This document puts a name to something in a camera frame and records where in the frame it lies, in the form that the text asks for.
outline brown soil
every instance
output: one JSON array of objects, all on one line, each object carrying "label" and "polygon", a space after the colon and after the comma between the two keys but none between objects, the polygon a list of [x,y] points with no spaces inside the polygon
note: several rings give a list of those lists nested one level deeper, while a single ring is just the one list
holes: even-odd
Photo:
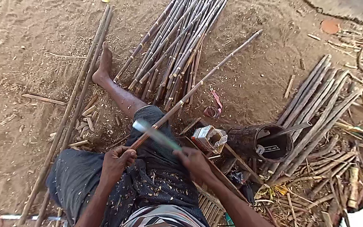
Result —
[{"label": "brown soil", "polygon": [[[118,0],[107,41],[113,51],[114,71],[125,63],[159,16],[166,0]],[[19,214],[34,185],[39,168],[50,147],[49,134],[55,132],[65,106],[30,100],[24,93],[68,101],[83,59],[61,58],[47,52],[86,56],[104,9],[99,0],[3,0],[0,1],[0,213]],[[215,89],[224,105],[219,119],[205,119],[218,128],[274,122],[288,99],[283,99],[292,74],[293,88],[305,78],[313,65],[327,53],[335,65],[355,59],[331,48],[326,41],[335,37],[320,31],[328,16],[317,13],[301,0],[230,0],[206,37],[199,77],[203,77],[227,54],[256,30],[262,36],[241,51],[221,72],[195,94],[195,104],[186,107],[173,120],[174,131],[213,105],[210,90]],[[362,29],[350,21],[341,28]],[[311,39],[307,34],[321,38]],[[306,70],[300,68],[304,59]],[[138,60],[124,73],[129,85]],[[121,133],[128,132],[131,119],[123,115],[104,91],[90,85],[87,96],[100,94],[97,132],[89,139],[102,152]],[[116,125],[114,115],[122,119]],[[31,213],[37,213],[44,193],[39,193]]]}]

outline striped shirt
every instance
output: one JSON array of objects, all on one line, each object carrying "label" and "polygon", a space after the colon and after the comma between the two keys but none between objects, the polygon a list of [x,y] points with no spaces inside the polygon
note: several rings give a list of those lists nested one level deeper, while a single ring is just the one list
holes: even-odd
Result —
[{"label": "striped shirt", "polygon": [[146,206],[135,211],[121,227],[205,227],[175,205]]}]

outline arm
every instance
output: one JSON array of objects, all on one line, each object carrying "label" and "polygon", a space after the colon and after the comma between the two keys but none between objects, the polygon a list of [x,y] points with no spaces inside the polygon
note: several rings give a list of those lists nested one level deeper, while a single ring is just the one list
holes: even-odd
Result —
[{"label": "arm", "polygon": [[184,167],[195,177],[199,177],[215,193],[236,227],[273,227],[212,173],[201,151],[183,147],[182,151],[174,151],[174,154],[182,160]]},{"label": "arm", "polygon": [[137,158],[136,152],[127,148],[115,147],[104,155],[98,187],[75,227],[99,227],[102,223],[107,199],[114,185],[120,180],[124,168],[132,165]]}]

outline hand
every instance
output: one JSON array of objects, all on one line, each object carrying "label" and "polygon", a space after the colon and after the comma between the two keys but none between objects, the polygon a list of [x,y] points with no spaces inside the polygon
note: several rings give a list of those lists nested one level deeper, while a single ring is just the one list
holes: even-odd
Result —
[{"label": "hand", "polygon": [[194,177],[206,182],[206,180],[209,179],[208,177],[214,176],[201,151],[189,147],[182,147],[181,151],[175,150],[173,151],[173,154],[179,157],[183,166],[187,168]]},{"label": "hand", "polygon": [[137,158],[137,152],[129,147],[118,146],[106,152],[103,159],[100,182],[109,189],[120,180],[124,168],[131,166]]}]

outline cardboard box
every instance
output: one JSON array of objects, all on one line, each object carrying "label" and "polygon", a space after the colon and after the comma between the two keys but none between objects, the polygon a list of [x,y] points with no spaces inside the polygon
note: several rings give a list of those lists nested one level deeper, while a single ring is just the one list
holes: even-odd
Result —
[{"label": "cardboard box", "polygon": [[203,152],[220,154],[228,140],[228,135],[225,131],[209,125],[196,129],[191,139]]}]

